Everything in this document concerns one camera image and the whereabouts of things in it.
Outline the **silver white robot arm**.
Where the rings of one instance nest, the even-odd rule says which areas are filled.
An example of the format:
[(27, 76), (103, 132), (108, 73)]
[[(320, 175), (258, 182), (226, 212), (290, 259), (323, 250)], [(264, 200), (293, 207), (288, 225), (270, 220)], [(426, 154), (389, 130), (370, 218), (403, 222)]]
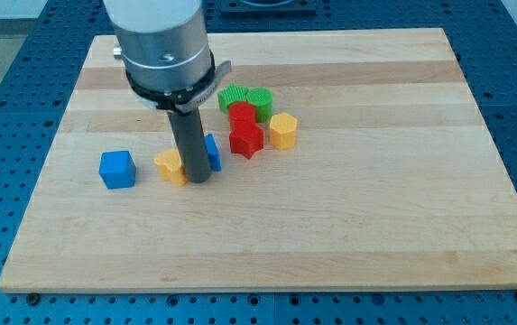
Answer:
[(133, 91), (159, 109), (188, 114), (231, 72), (216, 65), (200, 0), (105, 0)]

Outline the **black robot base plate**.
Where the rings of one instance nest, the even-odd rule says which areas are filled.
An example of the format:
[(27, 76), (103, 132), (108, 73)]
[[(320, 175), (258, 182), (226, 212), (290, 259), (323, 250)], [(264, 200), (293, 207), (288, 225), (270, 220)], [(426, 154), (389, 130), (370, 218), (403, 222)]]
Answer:
[(218, 0), (221, 14), (315, 14), (315, 0)]

